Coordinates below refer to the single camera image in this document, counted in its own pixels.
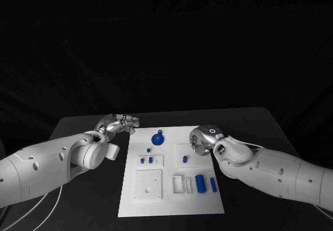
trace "robotic arm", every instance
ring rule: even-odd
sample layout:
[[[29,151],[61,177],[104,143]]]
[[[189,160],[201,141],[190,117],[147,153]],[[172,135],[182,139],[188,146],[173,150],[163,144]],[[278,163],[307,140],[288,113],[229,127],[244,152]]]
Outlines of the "robotic arm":
[[[110,114],[92,131],[35,144],[0,160],[0,208],[49,193],[95,169],[104,157],[115,160],[120,147],[108,142],[139,126],[139,118]]]
[[[264,193],[333,211],[333,170],[293,155],[225,136],[218,127],[199,126],[189,135],[198,155],[211,151],[222,173]]]

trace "cable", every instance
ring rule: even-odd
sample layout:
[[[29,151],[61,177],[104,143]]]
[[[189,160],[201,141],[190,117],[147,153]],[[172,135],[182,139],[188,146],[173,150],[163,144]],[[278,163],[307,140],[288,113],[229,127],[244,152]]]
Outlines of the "cable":
[[[59,197],[58,197],[58,200],[56,200],[56,203],[55,203],[55,207],[54,207],[54,209],[52,209],[52,211],[51,211],[51,213],[49,213],[46,219],[43,220],[43,222],[48,220],[48,218],[49,218],[49,216],[51,216],[51,214],[52,214],[52,212],[54,212],[54,210],[55,210],[55,208],[56,208],[59,198],[61,198],[61,192],[59,192]]]
[[[43,198],[41,199],[41,201],[38,202],[38,204],[35,205],[35,207],[30,209],[30,211],[22,216],[22,218],[2,231],[6,231],[9,228],[12,228],[17,222],[29,215],[29,213],[35,210],[35,208],[38,207],[38,205],[41,204]]]
[[[58,201],[59,201],[59,198],[61,198],[61,191],[59,191],[59,197],[58,197],[58,200],[56,200],[56,203],[55,203],[55,207],[56,207],[56,205],[58,205]],[[41,199],[41,201],[38,202],[38,204],[35,205],[35,207],[30,209],[30,211],[20,217],[20,219],[9,226],[4,230],[2,230],[2,231],[9,230],[9,228],[12,228],[12,227],[17,224],[17,222],[29,215],[29,213],[35,210],[35,208],[36,208],[38,205],[41,204],[43,198]],[[43,222],[48,220],[48,218],[49,218],[49,216],[51,216],[51,214],[52,214],[52,212],[54,212],[54,210],[55,210],[55,207],[54,207],[54,209],[52,209],[52,211],[51,211],[51,213],[49,213],[46,219],[43,220]]]
[[[232,138],[231,136],[229,136],[229,138],[234,139],[235,141],[241,142],[241,143],[245,143],[245,142],[237,140],[235,138]],[[260,147],[260,148],[264,148],[263,146],[260,146],[260,145],[257,145],[257,144],[251,144],[251,143],[245,143],[245,144],[252,145],[252,146],[257,146],[257,147]]]
[[[319,211],[333,220],[333,217],[314,205],[314,207],[319,209]]]

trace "black table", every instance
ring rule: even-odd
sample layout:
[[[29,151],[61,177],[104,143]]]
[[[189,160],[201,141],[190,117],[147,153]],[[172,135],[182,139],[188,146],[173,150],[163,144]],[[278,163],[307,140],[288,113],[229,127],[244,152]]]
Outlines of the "black table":
[[[265,108],[131,114],[140,127],[172,127],[214,124],[226,135],[299,156],[283,130]],[[66,117],[59,121],[51,140],[91,130],[103,115]],[[130,134],[113,139],[121,149],[115,161],[104,160],[64,185],[56,209],[39,231],[100,230],[333,230],[333,222],[313,205],[276,198],[228,178],[214,158],[225,214],[118,218],[120,196]],[[29,216],[10,231],[32,231],[46,218],[59,189],[52,191]],[[41,198],[12,206],[3,227],[30,210]]]

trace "black backdrop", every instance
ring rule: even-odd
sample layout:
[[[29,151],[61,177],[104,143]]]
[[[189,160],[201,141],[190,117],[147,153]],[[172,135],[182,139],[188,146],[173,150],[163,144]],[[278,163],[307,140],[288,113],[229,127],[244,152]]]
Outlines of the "black backdrop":
[[[10,1],[0,139],[65,116],[265,107],[303,159],[333,167],[333,5],[323,1]]]

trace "blue teardrop-shaped object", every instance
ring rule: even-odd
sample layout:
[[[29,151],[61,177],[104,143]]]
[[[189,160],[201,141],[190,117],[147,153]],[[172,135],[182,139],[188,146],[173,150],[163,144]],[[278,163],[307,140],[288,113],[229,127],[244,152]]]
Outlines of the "blue teardrop-shaped object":
[[[162,135],[162,130],[159,130],[159,133],[153,135],[152,142],[154,145],[162,145],[165,142],[165,137]]]

